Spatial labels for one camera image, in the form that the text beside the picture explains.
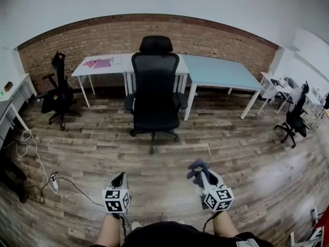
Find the person's left forearm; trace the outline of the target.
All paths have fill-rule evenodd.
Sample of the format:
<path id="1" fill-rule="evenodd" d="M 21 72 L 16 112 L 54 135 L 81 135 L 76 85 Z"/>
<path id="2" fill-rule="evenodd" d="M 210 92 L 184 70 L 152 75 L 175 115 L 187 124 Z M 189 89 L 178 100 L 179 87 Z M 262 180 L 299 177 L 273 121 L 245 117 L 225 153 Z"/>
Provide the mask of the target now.
<path id="1" fill-rule="evenodd" d="M 120 220 L 113 214 L 108 213 L 104 216 L 95 244 L 104 247 L 120 247 Z"/>

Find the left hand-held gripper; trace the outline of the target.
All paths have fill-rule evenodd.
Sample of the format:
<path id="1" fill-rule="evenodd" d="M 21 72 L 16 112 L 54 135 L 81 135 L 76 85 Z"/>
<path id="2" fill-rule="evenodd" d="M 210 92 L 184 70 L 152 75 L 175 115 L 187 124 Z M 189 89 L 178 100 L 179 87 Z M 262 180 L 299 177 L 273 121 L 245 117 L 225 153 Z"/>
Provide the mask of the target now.
<path id="1" fill-rule="evenodd" d="M 107 212 L 127 215 L 129 213 L 128 207 L 131 203 L 127 174 L 123 172 L 113 176 L 111 186 L 112 188 L 121 187 L 122 189 L 107 188 L 102 190 L 102 199 Z"/>

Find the person's black shirt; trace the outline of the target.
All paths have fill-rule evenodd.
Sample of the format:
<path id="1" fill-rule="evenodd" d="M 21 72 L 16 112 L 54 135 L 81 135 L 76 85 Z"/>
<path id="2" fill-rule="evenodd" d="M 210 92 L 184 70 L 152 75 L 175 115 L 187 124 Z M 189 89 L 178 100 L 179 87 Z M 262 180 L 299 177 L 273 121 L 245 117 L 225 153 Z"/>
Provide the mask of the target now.
<path id="1" fill-rule="evenodd" d="M 253 233 L 220 237 L 173 221 L 157 222 L 127 235 L 120 247 L 274 247 Z"/>

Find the light blue table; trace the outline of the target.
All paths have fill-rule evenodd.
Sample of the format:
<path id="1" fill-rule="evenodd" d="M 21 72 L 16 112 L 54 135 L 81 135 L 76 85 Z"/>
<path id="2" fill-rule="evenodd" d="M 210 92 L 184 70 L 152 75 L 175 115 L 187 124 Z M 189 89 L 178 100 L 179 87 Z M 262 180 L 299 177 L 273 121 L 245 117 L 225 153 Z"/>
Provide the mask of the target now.
<path id="1" fill-rule="evenodd" d="M 193 55 L 182 55 L 182 58 L 192 82 L 184 121 L 189 118 L 195 92 L 199 86 L 228 88 L 228 94 L 232 89 L 254 91 L 240 119 L 246 117 L 263 87 L 242 63 Z"/>

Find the pink cloth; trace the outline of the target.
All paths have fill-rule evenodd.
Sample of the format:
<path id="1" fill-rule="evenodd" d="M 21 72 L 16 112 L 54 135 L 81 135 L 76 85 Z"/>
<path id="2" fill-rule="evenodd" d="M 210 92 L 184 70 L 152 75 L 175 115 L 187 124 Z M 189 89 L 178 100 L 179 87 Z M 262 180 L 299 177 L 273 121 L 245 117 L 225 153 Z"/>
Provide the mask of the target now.
<path id="1" fill-rule="evenodd" d="M 83 63 L 88 68 L 107 68 L 113 65 L 114 58 L 90 60 Z"/>

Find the blue cloth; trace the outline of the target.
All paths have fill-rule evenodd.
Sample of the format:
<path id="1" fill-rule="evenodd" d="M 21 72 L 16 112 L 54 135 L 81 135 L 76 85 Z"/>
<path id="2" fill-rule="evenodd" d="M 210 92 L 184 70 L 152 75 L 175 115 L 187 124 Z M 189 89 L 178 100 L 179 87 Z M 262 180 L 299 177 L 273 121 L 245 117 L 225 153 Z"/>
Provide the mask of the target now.
<path id="1" fill-rule="evenodd" d="M 200 188 L 204 187 L 201 173 L 205 175 L 207 182 L 210 181 L 209 165 L 201 158 L 196 159 L 191 165 L 189 165 L 188 169 L 190 171 L 187 174 L 187 179 L 194 177 L 193 183 Z"/>

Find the white desk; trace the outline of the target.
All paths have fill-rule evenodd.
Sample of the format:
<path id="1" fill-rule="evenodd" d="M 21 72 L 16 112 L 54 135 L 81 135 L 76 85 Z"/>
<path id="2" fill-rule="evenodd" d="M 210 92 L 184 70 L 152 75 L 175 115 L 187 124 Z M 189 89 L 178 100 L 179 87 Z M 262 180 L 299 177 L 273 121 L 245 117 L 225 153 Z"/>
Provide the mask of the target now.
<path id="1" fill-rule="evenodd" d="M 290 77 L 276 76 L 270 72 L 261 74 L 263 89 L 260 96 L 264 103 L 257 114 L 260 115 L 266 106 L 274 108 L 276 115 L 291 110 L 294 106 L 290 96 L 291 91 L 293 88 L 301 87 L 303 83 Z"/>
<path id="2" fill-rule="evenodd" d="M 0 89 L 0 149 L 10 129 L 14 129 L 14 120 L 17 119 L 26 132 L 30 131 L 19 114 L 19 110 L 25 103 L 29 103 L 32 96 L 36 96 L 36 90 L 29 74 L 21 75 L 11 81 L 9 91 Z"/>

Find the person's right forearm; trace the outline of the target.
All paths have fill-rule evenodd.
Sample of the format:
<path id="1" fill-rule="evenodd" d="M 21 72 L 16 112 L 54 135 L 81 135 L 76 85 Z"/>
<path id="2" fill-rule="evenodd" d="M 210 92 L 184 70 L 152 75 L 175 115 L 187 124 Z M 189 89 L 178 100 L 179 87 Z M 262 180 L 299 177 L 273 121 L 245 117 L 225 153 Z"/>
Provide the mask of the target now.
<path id="1" fill-rule="evenodd" d="M 233 238 L 240 233 L 226 211 L 218 211 L 215 214 L 216 216 L 212 219 L 214 235 Z"/>

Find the large black mesh office chair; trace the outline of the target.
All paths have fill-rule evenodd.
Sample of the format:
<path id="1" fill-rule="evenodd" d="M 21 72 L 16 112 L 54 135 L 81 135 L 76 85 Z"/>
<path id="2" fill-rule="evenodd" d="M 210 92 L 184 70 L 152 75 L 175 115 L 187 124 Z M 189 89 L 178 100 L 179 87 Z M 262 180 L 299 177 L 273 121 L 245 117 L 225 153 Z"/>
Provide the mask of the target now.
<path id="1" fill-rule="evenodd" d="M 179 127 L 178 113 L 181 110 L 173 91 L 179 56 L 173 53 L 170 38 L 146 36 L 139 52 L 132 55 L 132 66 L 136 79 L 133 93 L 133 129 L 130 136 L 150 133 L 150 154 L 154 154 L 155 135 L 166 133 L 178 141 L 175 129 Z"/>

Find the black chair armrest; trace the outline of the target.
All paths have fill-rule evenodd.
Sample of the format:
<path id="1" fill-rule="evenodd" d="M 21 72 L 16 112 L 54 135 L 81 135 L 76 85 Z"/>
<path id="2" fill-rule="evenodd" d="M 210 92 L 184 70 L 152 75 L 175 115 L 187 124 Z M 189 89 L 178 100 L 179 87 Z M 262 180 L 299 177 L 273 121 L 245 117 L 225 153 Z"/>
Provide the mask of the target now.
<path id="1" fill-rule="evenodd" d="M 176 93 L 178 103 L 181 109 L 186 109 L 188 107 L 188 100 L 186 96 L 182 93 Z"/>
<path id="2" fill-rule="evenodd" d="M 134 109 L 134 99 L 135 95 L 134 94 L 128 94 L 125 98 L 124 102 L 124 108 L 130 112 L 133 112 Z"/>

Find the white table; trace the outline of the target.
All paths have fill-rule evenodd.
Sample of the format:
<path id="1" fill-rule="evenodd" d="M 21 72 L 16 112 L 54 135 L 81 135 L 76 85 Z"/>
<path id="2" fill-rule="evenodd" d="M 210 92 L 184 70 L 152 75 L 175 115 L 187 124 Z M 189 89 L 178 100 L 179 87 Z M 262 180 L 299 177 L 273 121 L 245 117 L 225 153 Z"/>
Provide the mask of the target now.
<path id="1" fill-rule="evenodd" d="M 87 104 L 87 107 L 90 108 L 90 104 L 88 102 L 82 80 L 84 77 L 87 77 L 90 86 L 93 86 L 91 76 L 92 75 L 101 75 L 101 74 L 122 74 L 124 78 L 124 87 L 125 87 L 125 94 L 131 94 L 136 89 L 136 79 L 133 75 L 134 70 L 131 62 L 132 53 L 130 54 L 114 54 L 114 55 L 100 55 L 100 56 L 90 56 L 86 57 L 81 64 L 76 68 L 76 70 L 73 72 L 72 76 L 78 78 L 78 82 L 80 85 L 80 88 L 82 90 L 83 96 L 85 98 L 85 102 Z M 84 66 L 83 63 L 90 60 L 97 60 L 97 59 L 108 59 L 113 57 L 123 57 L 125 59 L 124 63 L 121 65 L 112 65 L 111 67 L 107 68 L 88 68 L 87 66 Z M 186 84 L 187 84 L 187 78 L 188 78 L 188 68 L 184 62 L 184 59 L 182 55 L 179 55 L 180 61 L 176 70 L 176 76 L 174 81 L 174 92 L 180 92 L 184 93 Z"/>

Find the white power strip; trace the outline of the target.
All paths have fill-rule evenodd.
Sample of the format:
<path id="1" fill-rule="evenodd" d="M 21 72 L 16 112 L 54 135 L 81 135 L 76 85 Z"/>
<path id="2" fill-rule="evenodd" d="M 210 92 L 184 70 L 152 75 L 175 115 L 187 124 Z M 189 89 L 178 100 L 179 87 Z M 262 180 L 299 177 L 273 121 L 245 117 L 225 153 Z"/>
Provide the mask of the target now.
<path id="1" fill-rule="evenodd" d="M 59 192 L 59 186 L 58 183 L 56 181 L 56 175 L 57 173 L 53 173 L 50 177 L 51 183 L 52 183 L 52 190 L 55 194 L 57 194 Z"/>

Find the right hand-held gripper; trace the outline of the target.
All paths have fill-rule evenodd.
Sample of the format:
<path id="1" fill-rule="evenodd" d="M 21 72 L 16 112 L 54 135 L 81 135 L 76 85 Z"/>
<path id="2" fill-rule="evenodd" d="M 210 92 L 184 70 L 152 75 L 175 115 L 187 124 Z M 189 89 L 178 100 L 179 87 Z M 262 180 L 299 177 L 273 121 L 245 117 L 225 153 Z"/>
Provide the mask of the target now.
<path id="1" fill-rule="evenodd" d="M 206 172 L 201 171 L 200 174 L 203 190 L 216 189 L 201 196 L 202 208 L 210 209 L 212 212 L 228 210 L 233 204 L 231 188 L 222 188 L 224 186 L 223 178 L 211 169 L 208 169 Z"/>

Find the red board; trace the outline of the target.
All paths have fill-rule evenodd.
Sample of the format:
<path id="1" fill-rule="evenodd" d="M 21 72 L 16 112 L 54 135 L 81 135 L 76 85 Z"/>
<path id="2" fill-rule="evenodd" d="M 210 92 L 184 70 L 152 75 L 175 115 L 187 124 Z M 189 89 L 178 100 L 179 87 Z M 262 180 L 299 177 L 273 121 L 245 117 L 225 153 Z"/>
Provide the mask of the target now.
<path id="1" fill-rule="evenodd" d="M 311 211 L 313 215 L 313 229 L 323 228 L 324 234 L 329 233 L 329 205 L 322 213 L 319 213 L 317 207 L 314 207 Z"/>

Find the grey jacket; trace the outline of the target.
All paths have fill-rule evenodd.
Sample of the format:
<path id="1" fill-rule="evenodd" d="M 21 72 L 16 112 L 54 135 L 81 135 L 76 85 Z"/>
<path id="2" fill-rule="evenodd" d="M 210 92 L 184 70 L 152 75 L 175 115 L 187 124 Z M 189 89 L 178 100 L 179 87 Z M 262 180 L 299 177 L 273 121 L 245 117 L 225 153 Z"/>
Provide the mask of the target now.
<path id="1" fill-rule="evenodd" d="M 290 95 L 293 104 L 296 105 L 300 100 L 300 98 L 302 97 L 302 95 L 307 93 L 308 93 L 308 85 L 306 83 L 303 84 L 301 87 L 293 88 Z"/>

